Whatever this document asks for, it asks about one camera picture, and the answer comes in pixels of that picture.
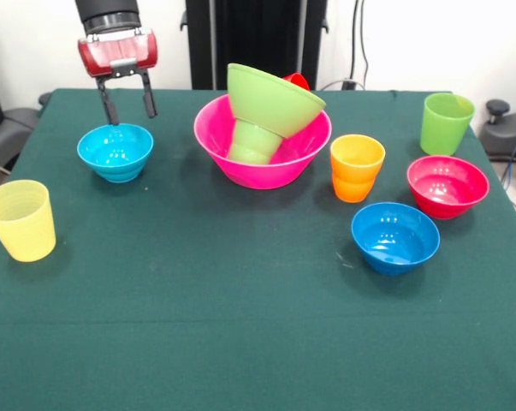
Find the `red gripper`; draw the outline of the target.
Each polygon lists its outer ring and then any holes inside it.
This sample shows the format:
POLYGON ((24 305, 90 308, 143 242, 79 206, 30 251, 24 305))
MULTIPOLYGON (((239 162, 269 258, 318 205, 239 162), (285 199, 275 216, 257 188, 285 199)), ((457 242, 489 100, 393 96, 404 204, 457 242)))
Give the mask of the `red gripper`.
POLYGON ((78 40, 80 58, 86 72, 96 79, 98 92, 110 125, 118 125, 116 107, 109 97, 105 76, 117 76, 122 69, 137 71, 144 91, 145 111, 149 118, 157 116, 151 81, 146 69, 157 64, 157 40, 151 29, 134 28, 111 33, 90 34, 78 40))

